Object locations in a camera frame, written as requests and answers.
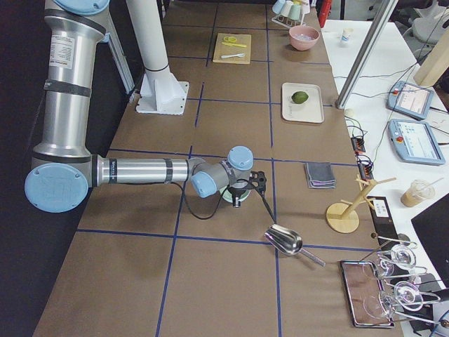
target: wooden board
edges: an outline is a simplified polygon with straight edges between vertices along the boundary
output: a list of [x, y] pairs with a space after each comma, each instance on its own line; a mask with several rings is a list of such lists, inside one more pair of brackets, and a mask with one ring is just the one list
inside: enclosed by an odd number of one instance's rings
[[[222, 44], [224, 37], [235, 37], [236, 44], [245, 44], [246, 47], [225, 46]], [[242, 58], [221, 58], [222, 55], [233, 55], [245, 53]], [[251, 35], [250, 34], [228, 34], [218, 33], [215, 43], [215, 52], [213, 54], [213, 62], [217, 63], [234, 63], [237, 65], [249, 65], [251, 60]]]

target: brown table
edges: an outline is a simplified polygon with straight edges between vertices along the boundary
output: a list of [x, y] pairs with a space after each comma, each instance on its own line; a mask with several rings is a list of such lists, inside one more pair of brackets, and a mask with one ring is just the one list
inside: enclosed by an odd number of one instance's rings
[[[307, 16], [318, 27], [315, 13]], [[351, 326], [342, 259], [376, 242], [366, 206], [351, 234], [327, 224], [328, 206], [358, 193], [358, 169], [323, 40], [299, 52], [270, 21], [271, 6], [174, 1], [163, 21], [170, 68], [190, 83], [182, 116], [143, 115], [128, 106], [108, 157], [210, 162], [249, 147], [268, 177], [279, 225], [298, 231], [327, 262], [281, 256], [263, 237], [271, 219], [252, 193], [239, 209], [221, 203], [210, 220], [192, 217], [172, 185], [103, 185], [89, 200], [35, 336], [400, 336]], [[217, 33], [251, 34], [249, 65], [213, 63]], [[281, 117], [284, 82], [316, 84], [322, 124]], [[306, 161], [329, 161], [337, 188], [311, 190]], [[209, 214], [218, 195], [192, 208]]]

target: black wall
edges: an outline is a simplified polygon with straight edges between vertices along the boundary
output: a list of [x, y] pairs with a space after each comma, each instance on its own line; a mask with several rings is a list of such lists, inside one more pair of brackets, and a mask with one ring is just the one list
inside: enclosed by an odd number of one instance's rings
[[[59, 214], [34, 208], [23, 183], [41, 140], [51, 30], [44, 1], [3, 1], [0, 15], [0, 337], [31, 336], [86, 205]], [[142, 61], [124, 0], [110, 5], [136, 80]], [[107, 44], [96, 53], [86, 146], [106, 155], [128, 97]]]

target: blue and white device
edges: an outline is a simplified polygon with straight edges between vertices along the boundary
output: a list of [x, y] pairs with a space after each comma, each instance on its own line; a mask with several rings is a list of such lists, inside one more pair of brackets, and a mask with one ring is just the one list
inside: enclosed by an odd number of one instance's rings
[[425, 121], [392, 119], [388, 129], [393, 146], [403, 161], [428, 165], [445, 163], [430, 125]]
[[434, 92], [429, 89], [399, 81], [388, 95], [387, 106], [421, 121], [429, 113], [433, 96]]

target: white table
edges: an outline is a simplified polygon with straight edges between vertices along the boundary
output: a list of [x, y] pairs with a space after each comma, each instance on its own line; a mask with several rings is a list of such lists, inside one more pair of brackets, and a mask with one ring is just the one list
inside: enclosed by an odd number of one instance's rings
[[[334, 77], [346, 77], [348, 75], [361, 44], [365, 39], [366, 33], [370, 28], [370, 24], [371, 22], [363, 21], [326, 21], [322, 33], [330, 64], [333, 67]], [[340, 37], [344, 28], [352, 28], [354, 30], [349, 43], [346, 46], [340, 44]], [[406, 70], [409, 66], [415, 63], [416, 60], [413, 57], [412, 52], [403, 40], [395, 24], [389, 22], [369, 57], [362, 72], [362, 76], [393, 74], [398, 71]], [[401, 80], [415, 83], [413, 75], [418, 69], [419, 65], [416, 65], [402, 78], [401, 76], [404, 72], [390, 77], [360, 78], [353, 93], [360, 93], [363, 95], [387, 93], [400, 78]], [[339, 92], [341, 91], [344, 82], [344, 78], [335, 78], [335, 83]], [[365, 136], [366, 154], [372, 160], [376, 158], [373, 171], [375, 179], [379, 181], [391, 177], [397, 178], [397, 180], [390, 183], [378, 185], [372, 191], [371, 195], [384, 196], [387, 198], [396, 226], [396, 231], [408, 235], [413, 241], [416, 241], [419, 244], [419, 248], [415, 251], [417, 254], [417, 265], [429, 268], [429, 272], [432, 273], [436, 279], [440, 279], [429, 257], [421, 247], [420, 240], [417, 237], [410, 220], [449, 192], [449, 164], [430, 166], [409, 164], [399, 161], [391, 141], [389, 140], [387, 131], [385, 131], [383, 138], [382, 133], [390, 119], [412, 119], [387, 109], [386, 100], [387, 94], [379, 95], [375, 98], [364, 98], [353, 94], [350, 96], [345, 107], [346, 109], [352, 109], [354, 111], [353, 118], [357, 119], [361, 123], [362, 129], [368, 132]], [[436, 94], [434, 95], [431, 106], [444, 110], [444, 106]], [[446, 126], [449, 124], [449, 114], [431, 111], [426, 121], [435, 126], [436, 122], [442, 120], [444, 120], [444, 130], [449, 131], [449, 128]], [[448, 135], [435, 130], [433, 130], [433, 132], [439, 143], [449, 142]], [[449, 161], [449, 146], [442, 146], [441, 149], [446, 161]], [[424, 201], [412, 208], [402, 205], [400, 197], [403, 192], [407, 190], [411, 181], [419, 178], [433, 182], [441, 177], [445, 178], [435, 184], [436, 196], [434, 199]], [[403, 324], [403, 330], [405, 336], [408, 336], [408, 334], [411, 333], [410, 325]]]

